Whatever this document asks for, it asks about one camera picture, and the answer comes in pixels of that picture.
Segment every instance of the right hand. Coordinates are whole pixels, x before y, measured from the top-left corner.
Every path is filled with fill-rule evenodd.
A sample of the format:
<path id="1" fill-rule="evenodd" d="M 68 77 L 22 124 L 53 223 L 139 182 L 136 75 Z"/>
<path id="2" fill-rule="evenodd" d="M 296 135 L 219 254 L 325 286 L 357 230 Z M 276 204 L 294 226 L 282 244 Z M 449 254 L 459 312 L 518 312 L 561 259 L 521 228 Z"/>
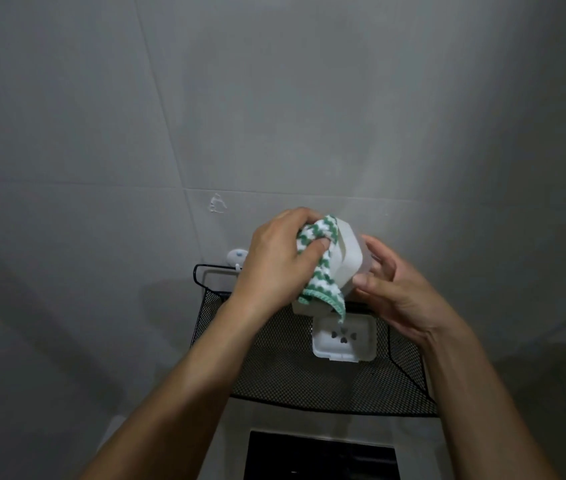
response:
<path id="1" fill-rule="evenodd" d="M 447 301 L 414 266 L 375 237 L 363 235 L 375 256 L 370 274 L 357 274 L 357 295 L 383 320 L 416 345 L 439 333 L 466 327 Z"/>

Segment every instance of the white soap dish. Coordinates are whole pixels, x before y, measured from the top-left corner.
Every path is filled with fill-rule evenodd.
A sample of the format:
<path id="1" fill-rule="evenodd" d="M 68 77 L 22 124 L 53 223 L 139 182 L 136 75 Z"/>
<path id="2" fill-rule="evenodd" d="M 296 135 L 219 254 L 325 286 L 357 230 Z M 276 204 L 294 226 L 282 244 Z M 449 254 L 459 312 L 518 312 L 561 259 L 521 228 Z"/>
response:
<path id="1" fill-rule="evenodd" d="M 335 313 L 314 317 L 314 355 L 339 362 L 369 362 L 376 358 L 376 319 L 370 315 L 346 314 L 339 323 Z"/>

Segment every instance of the left hand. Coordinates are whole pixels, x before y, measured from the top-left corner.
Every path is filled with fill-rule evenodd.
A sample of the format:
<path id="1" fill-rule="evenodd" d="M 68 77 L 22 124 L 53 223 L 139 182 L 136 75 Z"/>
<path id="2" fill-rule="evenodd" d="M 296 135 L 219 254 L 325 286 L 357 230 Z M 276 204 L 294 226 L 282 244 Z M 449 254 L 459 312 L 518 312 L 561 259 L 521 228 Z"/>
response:
<path id="1" fill-rule="evenodd" d="M 330 247 L 330 240 L 321 238 L 302 254 L 296 250 L 298 231 L 322 218 L 315 210 L 299 207 L 281 212 L 254 232 L 230 300 L 247 305 L 248 315 L 259 325 L 299 296 Z"/>

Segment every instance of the forearm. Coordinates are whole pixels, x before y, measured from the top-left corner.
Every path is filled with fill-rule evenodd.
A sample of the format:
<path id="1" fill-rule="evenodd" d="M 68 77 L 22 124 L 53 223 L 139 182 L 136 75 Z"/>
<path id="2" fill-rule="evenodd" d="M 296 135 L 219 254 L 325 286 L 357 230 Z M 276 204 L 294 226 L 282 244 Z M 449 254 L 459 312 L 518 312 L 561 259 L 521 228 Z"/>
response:
<path id="1" fill-rule="evenodd" d="M 229 301 L 163 383 L 100 450 L 81 477 L 195 479 L 258 331 Z"/>
<path id="2" fill-rule="evenodd" d="M 558 478 L 467 325 L 423 352 L 459 480 Z"/>

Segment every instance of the hand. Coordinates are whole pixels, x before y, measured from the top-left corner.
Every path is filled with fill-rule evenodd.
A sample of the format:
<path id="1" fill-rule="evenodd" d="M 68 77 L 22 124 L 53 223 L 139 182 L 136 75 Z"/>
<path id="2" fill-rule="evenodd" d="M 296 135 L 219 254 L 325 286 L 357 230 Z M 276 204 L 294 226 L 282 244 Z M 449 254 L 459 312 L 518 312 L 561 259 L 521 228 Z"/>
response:
<path id="1" fill-rule="evenodd" d="M 371 274 L 357 274 L 357 295 L 405 337 L 424 347 L 439 332 L 465 325 L 414 266 L 375 237 L 363 235 L 376 257 Z"/>
<path id="2" fill-rule="evenodd" d="M 322 218 L 305 207 L 285 210 L 252 236 L 231 300 L 247 304 L 249 314 L 261 325 L 299 296 L 330 247 L 330 240 L 322 238 L 312 242 L 302 254 L 296 250 L 299 229 Z"/>

